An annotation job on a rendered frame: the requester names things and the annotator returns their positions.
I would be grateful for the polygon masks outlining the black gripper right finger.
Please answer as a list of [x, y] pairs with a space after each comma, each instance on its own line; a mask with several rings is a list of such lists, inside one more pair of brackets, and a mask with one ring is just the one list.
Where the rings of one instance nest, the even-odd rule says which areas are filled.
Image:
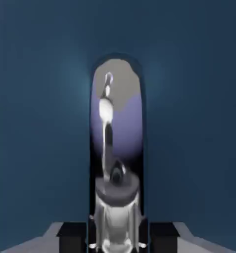
[[232, 250], [194, 236], [183, 222], [150, 224], [150, 253], [233, 253]]

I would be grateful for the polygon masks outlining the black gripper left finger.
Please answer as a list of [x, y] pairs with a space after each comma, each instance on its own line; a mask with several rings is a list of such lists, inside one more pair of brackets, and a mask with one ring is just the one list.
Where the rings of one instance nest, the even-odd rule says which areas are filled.
[[54, 222], [44, 235], [35, 237], [0, 253], [84, 253], [84, 241], [80, 235], [58, 235], [63, 222]]

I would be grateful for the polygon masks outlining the shiny curved metal handle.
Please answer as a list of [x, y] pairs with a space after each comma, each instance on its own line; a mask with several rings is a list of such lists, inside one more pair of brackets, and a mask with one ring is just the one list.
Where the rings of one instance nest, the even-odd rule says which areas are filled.
[[89, 253], [146, 253], [142, 67], [125, 53], [93, 66]]

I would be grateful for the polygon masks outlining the blue cabinet door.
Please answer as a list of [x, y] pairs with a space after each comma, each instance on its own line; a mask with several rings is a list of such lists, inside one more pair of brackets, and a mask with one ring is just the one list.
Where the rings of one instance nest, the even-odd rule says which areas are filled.
[[95, 62], [136, 59], [145, 211], [236, 251], [236, 0], [0, 0], [0, 251], [89, 212]]

